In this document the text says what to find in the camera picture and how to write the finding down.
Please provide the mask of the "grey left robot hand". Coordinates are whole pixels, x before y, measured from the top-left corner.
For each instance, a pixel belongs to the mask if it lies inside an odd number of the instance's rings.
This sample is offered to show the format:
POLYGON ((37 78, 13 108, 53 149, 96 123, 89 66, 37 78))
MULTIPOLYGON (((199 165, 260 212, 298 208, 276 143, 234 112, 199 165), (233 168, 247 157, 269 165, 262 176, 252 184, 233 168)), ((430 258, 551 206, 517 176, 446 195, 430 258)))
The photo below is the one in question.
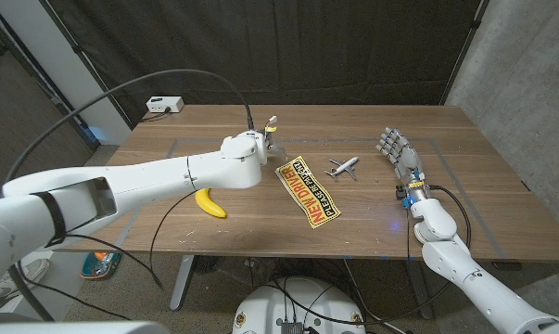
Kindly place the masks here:
POLYGON ((266 148, 268 156, 279 158, 282 160, 287 159, 286 150, 282 146, 275 144, 272 141, 268 141, 266 144, 266 148))

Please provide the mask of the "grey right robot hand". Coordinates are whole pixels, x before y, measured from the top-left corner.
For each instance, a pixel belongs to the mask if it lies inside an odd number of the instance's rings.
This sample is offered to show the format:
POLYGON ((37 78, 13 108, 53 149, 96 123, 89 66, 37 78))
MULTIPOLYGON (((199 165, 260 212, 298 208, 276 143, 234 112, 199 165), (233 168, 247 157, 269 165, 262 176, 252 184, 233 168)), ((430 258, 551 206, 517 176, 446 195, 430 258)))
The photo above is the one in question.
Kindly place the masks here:
POLYGON ((386 127, 376 149, 393 164, 394 173, 403 185, 425 180, 421 158, 398 129, 386 127))

